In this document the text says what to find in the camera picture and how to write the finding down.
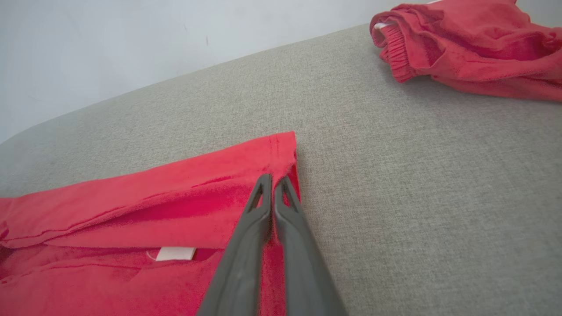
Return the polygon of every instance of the gray fabric surface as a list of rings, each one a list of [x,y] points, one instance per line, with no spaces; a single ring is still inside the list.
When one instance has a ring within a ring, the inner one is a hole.
[[[295,130],[351,315],[562,310],[562,106],[396,83],[366,25],[158,83],[0,145],[0,195]]]

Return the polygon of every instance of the red shirt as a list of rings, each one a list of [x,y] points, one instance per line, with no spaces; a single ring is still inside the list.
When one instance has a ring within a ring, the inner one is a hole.
[[[515,0],[401,4],[369,31],[400,83],[430,75],[465,92],[562,101],[562,28],[531,23]]]
[[[0,198],[0,314],[195,315],[255,181],[289,174],[293,132],[120,177]],[[194,258],[154,261],[162,246]],[[264,248],[261,315],[284,315],[283,250]]]

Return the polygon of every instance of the red t-shirt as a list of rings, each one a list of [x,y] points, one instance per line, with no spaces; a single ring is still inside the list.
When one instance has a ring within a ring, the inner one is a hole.
[[[293,132],[120,177],[0,198],[0,314],[195,315],[253,186],[289,174]],[[154,261],[163,246],[196,247]],[[264,248],[261,315],[284,315],[283,250]]]

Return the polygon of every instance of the clothing tag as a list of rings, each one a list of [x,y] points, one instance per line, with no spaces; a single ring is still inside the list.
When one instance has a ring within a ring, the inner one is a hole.
[[[388,26],[388,25],[392,25],[392,24],[394,24],[394,23],[383,23],[383,22],[379,22],[379,23],[376,23],[376,24],[375,24],[374,28],[377,29],[377,30],[380,30],[381,28],[383,28],[383,27],[385,27],[385,26]]]
[[[195,248],[191,247],[162,247],[156,256],[156,261],[191,260]]]

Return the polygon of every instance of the folded shirt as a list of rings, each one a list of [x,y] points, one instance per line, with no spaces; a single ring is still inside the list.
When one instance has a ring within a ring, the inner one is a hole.
[[[253,186],[289,175],[294,133],[120,177],[0,198],[2,315],[195,315]],[[163,246],[192,260],[155,261]],[[264,247],[261,315],[285,315],[283,249]]]
[[[531,23],[515,0],[401,4],[369,31],[400,83],[430,75],[464,92],[562,101],[562,28]]]

